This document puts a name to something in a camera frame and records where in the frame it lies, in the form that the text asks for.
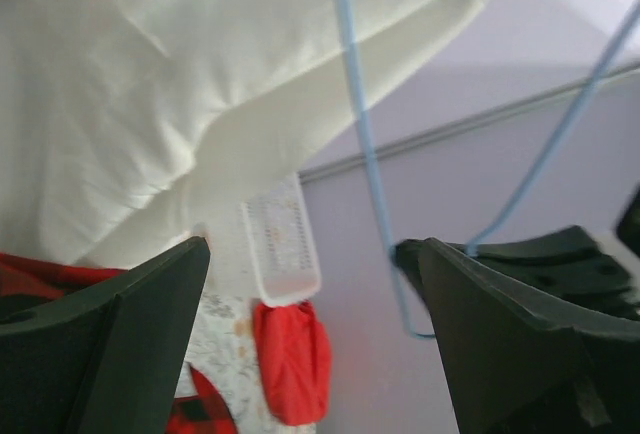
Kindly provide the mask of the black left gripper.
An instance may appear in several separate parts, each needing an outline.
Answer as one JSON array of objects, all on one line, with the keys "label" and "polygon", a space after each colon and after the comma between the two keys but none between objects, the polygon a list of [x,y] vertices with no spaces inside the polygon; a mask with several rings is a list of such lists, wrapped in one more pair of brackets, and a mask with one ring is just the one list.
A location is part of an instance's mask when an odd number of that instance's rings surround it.
[{"label": "black left gripper", "polygon": [[460,432],[638,432],[629,266],[578,226],[483,244],[473,259],[435,238],[420,253]]}]

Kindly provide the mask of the light blue wire hanger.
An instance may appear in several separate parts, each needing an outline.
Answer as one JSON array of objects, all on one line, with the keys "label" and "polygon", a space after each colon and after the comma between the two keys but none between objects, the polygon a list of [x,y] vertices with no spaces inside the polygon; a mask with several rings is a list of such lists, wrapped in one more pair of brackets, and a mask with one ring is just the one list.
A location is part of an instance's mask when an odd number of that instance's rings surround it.
[{"label": "light blue wire hanger", "polygon": [[379,168],[379,159],[381,157],[388,158],[412,148],[445,141],[455,136],[526,114],[546,105],[551,106],[563,100],[571,101],[567,106],[566,112],[526,171],[523,179],[505,201],[495,219],[464,245],[464,251],[467,254],[475,255],[478,246],[495,235],[513,216],[525,197],[530,194],[534,184],[539,181],[542,174],[548,169],[551,159],[559,152],[563,143],[566,142],[571,129],[578,123],[596,93],[623,82],[637,81],[639,79],[639,64],[637,62],[627,63],[617,68],[613,66],[614,61],[624,50],[634,31],[639,28],[639,1],[634,0],[616,30],[608,39],[602,54],[584,79],[460,119],[453,123],[441,124],[420,134],[377,147],[373,136],[369,104],[366,100],[360,49],[356,40],[355,4],[353,0],[334,0],[334,6],[342,47],[346,83],[351,108],[355,116],[355,129],[361,150],[361,155],[354,161],[366,170],[368,191],[377,229],[381,244],[388,255],[394,253],[394,239]]}]

